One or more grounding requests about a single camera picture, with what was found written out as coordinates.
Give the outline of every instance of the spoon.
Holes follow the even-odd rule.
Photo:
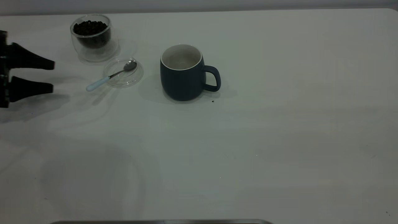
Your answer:
[[[135,69],[135,68],[137,68],[137,62],[135,62],[135,61],[128,61],[128,62],[125,64],[125,66],[123,67],[123,70],[121,70],[121,71],[119,71],[119,72],[116,72],[115,74],[110,75],[110,76],[108,76],[108,77],[105,77],[105,78],[103,78],[103,79],[100,79],[100,80],[96,81],[96,82],[93,83],[93,84],[88,85],[88,86],[86,87],[86,91],[87,91],[87,92],[91,92],[91,91],[95,90],[96,88],[100,87],[102,84],[104,84],[104,83],[106,83],[107,81],[109,81],[111,78],[117,76],[118,74],[120,74],[120,73],[122,73],[122,72],[131,71],[131,70],[133,70],[133,69]]]

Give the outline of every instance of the coffee bean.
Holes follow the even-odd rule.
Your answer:
[[[91,20],[88,20],[80,24],[75,24],[73,26],[73,32],[75,32],[78,35],[94,35],[102,32],[107,27],[108,26],[103,22],[97,22],[97,21],[92,22]]]

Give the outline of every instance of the white tabletop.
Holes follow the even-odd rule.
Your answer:
[[[0,110],[0,223],[397,223],[396,11],[108,16],[145,74],[91,93],[102,64],[74,51],[78,15],[0,17],[10,43],[56,61],[10,72],[55,90]],[[218,92],[164,95],[160,54],[178,43],[220,71]]]

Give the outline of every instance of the mug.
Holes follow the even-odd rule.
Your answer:
[[[206,84],[206,72],[214,75],[217,86]],[[167,95],[179,101],[192,100],[203,90],[216,92],[221,87],[219,71],[205,65],[202,53],[188,44],[169,47],[162,53],[160,78]]]

